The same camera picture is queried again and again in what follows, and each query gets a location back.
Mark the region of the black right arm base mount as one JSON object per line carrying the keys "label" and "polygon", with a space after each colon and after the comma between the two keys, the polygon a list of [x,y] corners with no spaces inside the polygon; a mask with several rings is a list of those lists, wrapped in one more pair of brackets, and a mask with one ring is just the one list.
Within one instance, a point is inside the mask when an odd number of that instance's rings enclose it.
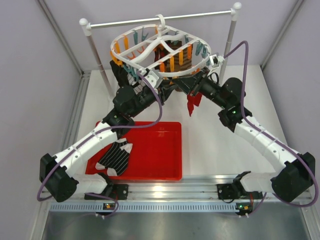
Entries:
{"label": "black right arm base mount", "polygon": [[232,202],[241,197],[241,192],[232,183],[217,184],[218,199],[224,202]]}

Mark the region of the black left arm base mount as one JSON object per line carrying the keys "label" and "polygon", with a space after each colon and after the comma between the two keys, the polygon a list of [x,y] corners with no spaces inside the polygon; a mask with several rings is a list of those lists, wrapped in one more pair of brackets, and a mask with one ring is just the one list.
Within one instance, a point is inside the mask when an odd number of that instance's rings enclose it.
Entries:
{"label": "black left arm base mount", "polygon": [[114,184],[112,186],[107,186],[102,193],[96,193],[95,195],[109,197],[114,200],[126,200],[129,193],[128,184]]}

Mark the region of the white clip sock hanger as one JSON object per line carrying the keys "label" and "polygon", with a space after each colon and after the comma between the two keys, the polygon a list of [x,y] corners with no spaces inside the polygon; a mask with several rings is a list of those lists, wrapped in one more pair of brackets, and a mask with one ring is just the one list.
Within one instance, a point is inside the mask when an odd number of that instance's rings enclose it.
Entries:
{"label": "white clip sock hanger", "polygon": [[135,79],[147,71],[177,78],[210,65],[212,49],[205,40],[167,25],[161,14],[155,19],[156,24],[134,27],[112,41],[112,63]]}

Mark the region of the black white striped sock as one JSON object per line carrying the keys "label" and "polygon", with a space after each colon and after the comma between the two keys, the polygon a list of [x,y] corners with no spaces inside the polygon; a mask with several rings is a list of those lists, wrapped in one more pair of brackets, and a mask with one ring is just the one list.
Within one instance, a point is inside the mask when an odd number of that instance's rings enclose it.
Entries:
{"label": "black white striped sock", "polygon": [[121,176],[128,168],[133,144],[126,138],[114,142],[110,149],[95,164],[97,170],[106,170],[110,177]]}

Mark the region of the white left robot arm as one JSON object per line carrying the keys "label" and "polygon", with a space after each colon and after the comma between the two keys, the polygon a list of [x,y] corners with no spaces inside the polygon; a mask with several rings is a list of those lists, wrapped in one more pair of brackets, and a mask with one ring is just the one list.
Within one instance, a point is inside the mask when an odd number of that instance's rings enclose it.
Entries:
{"label": "white left robot arm", "polygon": [[131,129],[138,128],[133,117],[154,102],[162,107],[174,89],[173,84],[161,84],[158,88],[146,84],[136,93],[131,85],[121,86],[113,99],[113,109],[91,132],[67,149],[53,156],[47,153],[41,157],[41,185],[37,200],[47,200],[41,196],[43,189],[48,190],[57,202],[64,202],[79,194],[95,194],[103,199],[109,198],[113,194],[113,186],[105,173],[78,174],[78,169],[100,150],[110,144],[118,144],[121,137]]}

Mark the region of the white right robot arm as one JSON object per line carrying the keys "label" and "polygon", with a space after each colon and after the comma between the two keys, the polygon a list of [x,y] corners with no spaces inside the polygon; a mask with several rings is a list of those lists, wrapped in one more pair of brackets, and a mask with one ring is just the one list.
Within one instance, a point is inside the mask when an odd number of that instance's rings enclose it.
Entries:
{"label": "white right robot arm", "polygon": [[315,183],[315,158],[308,152],[301,154],[288,147],[268,132],[252,113],[243,106],[243,83],[236,77],[223,85],[213,81],[208,68],[194,75],[173,79],[186,95],[200,94],[217,106],[219,120],[231,132],[246,140],[272,165],[273,172],[245,171],[233,180],[233,192],[238,198],[246,198],[251,192],[275,195],[279,200],[291,203]]}

